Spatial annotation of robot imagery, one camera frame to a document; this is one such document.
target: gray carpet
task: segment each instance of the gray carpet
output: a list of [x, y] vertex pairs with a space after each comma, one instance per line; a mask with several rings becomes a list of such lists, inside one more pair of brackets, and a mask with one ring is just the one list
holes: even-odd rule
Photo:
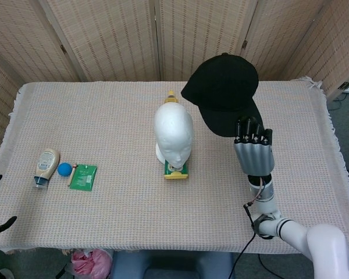
[[[342, 102], [330, 103], [328, 108], [331, 110], [332, 122], [349, 169], [349, 95]], [[16, 279], [55, 278], [69, 260], [70, 256], [64, 256], [56, 249], [41, 248], [14, 255], [5, 255], [0, 251], [0, 269], [3, 267], [11, 269]], [[313, 278], [312, 264], [302, 255], [262, 255], [262, 261], [265, 266], [285, 279]], [[163, 276], [174, 279], [167, 275], [153, 275], [151, 279], [164, 278]], [[72, 277], [66, 274], [62, 278], [71, 279]], [[246, 254], [237, 264], [236, 278], [273, 279], [277, 277], [262, 268], [257, 255]]]

